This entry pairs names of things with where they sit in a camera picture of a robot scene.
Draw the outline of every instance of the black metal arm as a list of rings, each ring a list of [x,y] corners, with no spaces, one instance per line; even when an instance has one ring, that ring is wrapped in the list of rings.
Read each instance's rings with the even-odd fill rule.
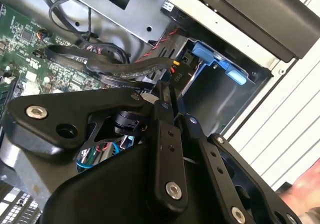
[[[26,181],[45,200],[40,223],[300,223],[222,136],[205,137],[179,93],[159,82],[154,94],[154,103],[131,89],[9,103],[3,146],[18,147],[44,182]],[[40,108],[30,114],[30,106]],[[69,170],[79,150],[124,134],[136,137],[133,147],[54,185],[45,181],[45,170]],[[23,182],[20,159],[13,168]]]

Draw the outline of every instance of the microchip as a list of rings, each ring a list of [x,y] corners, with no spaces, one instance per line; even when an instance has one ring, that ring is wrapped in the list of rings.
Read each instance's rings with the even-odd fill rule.
[[[4,42],[0,42],[0,50],[4,50],[5,49],[5,43]]]
[[[32,33],[28,30],[23,30],[22,32],[22,38],[24,38],[25,40],[30,41],[32,38]]]

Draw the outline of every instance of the silver screw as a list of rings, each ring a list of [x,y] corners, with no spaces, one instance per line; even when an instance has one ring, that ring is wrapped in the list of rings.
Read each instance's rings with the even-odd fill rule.
[[[165,186],[168,195],[175,200],[180,200],[182,197],[182,191],[175,182],[168,182]]]
[[[135,100],[140,100],[140,97],[137,94],[132,94],[131,97]]]
[[[223,144],[225,141],[221,137],[217,137],[216,139],[220,144]]]
[[[193,117],[190,117],[190,121],[193,123],[193,124],[196,124],[196,119],[194,119]]]
[[[32,105],[26,110],[27,116],[33,119],[45,119],[48,116],[48,112],[44,107]]]
[[[289,221],[290,221],[292,224],[297,224],[297,221],[293,218],[292,215],[287,214],[287,217],[288,217]]]
[[[166,109],[169,108],[169,106],[167,105],[167,103],[162,103],[161,105],[162,105],[162,107],[164,107],[164,108],[166,108]]]
[[[245,224],[246,218],[239,208],[234,206],[232,207],[231,212],[234,218],[237,220],[237,222],[239,222],[240,224]]]

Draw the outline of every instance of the metal frame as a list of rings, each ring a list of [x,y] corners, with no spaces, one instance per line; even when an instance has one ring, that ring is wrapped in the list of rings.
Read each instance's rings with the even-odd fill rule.
[[[277,58],[199,0],[168,0],[259,65],[269,68]]]

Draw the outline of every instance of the wire bundle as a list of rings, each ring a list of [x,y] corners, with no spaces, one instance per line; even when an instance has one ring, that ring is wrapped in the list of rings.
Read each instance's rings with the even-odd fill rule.
[[[118,154],[120,152],[117,144],[114,142],[107,143],[102,149],[100,149],[100,146],[98,145],[96,147],[83,150],[80,155],[81,158],[76,160],[76,165],[84,169],[94,167],[96,164],[105,160],[103,153],[111,146],[113,146],[115,150],[114,154]]]

